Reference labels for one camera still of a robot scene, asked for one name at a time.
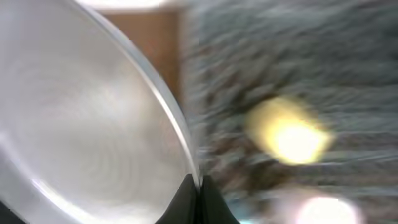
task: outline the brown wooden surface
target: brown wooden surface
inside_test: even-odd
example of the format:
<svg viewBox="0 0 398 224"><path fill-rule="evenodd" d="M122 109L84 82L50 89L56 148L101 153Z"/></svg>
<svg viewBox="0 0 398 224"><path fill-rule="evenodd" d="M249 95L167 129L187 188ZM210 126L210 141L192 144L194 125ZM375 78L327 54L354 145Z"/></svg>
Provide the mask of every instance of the brown wooden surface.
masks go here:
<svg viewBox="0 0 398 224"><path fill-rule="evenodd" d="M178 12L121 12L104 14L149 59L178 99Z"/></svg>

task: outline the gray textured fabric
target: gray textured fabric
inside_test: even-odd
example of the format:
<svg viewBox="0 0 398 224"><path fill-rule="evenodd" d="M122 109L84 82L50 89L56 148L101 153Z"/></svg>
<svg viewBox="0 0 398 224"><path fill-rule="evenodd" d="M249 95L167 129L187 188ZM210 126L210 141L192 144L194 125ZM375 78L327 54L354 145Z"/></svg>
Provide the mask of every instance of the gray textured fabric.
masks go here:
<svg viewBox="0 0 398 224"><path fill-rule="evenodd" d="M298 182L398 223L397 1L191 0L186 19L186 116L237 216L266 217L272 191ZM247 111L284 94L337 132L319 164L283 166L243 132Z"/></svg>

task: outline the yellow block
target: yellow block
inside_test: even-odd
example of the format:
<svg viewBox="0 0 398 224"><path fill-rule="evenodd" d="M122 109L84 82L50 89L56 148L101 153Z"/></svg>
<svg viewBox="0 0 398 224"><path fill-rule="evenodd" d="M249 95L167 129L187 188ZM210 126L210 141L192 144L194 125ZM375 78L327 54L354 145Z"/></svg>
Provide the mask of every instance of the yellow block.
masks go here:
<svg viewBox="0 0 398 224"><path fill-rule="evenodd" d="M319 161L334 140L302 103L290 98L261 103L248 114L246 125L260 149L288 165Z"/></svg>

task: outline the gray surface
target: gray surface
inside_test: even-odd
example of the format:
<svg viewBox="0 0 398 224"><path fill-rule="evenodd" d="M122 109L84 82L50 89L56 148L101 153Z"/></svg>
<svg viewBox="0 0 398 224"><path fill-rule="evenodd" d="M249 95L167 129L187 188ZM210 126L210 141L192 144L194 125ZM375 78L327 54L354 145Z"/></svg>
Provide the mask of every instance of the gray surface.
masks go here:
<svg viewBox="0 0 398 224"><path fill-rule="evenodd" d="M177 103L101 16L5 0L0 30L0 199L26 222L153 224L198 180Z"/></svg>
<svg viewBox="0 0 398 224"><path fill-rule="evenodd" d="M352 198L369 223L398 220L397 11L395 1L190 1L187 119L202 170L237 217L266 217L262 195L299 182ZM322 163L282 166L243 133L245 113L280 94L337 132Z"/></svg>

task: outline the brown object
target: brown object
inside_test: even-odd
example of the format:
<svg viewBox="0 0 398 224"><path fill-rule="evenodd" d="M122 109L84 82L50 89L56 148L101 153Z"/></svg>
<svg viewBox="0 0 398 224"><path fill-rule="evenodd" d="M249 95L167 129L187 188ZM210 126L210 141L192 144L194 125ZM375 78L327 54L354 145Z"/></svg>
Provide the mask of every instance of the brown object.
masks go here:
<svg viewBox="0 0 398 224"><path fill-rule="evenodd" d="M103 15L134 42L160 73L178 100L180 98L178 9L104 12Z"/></svg>

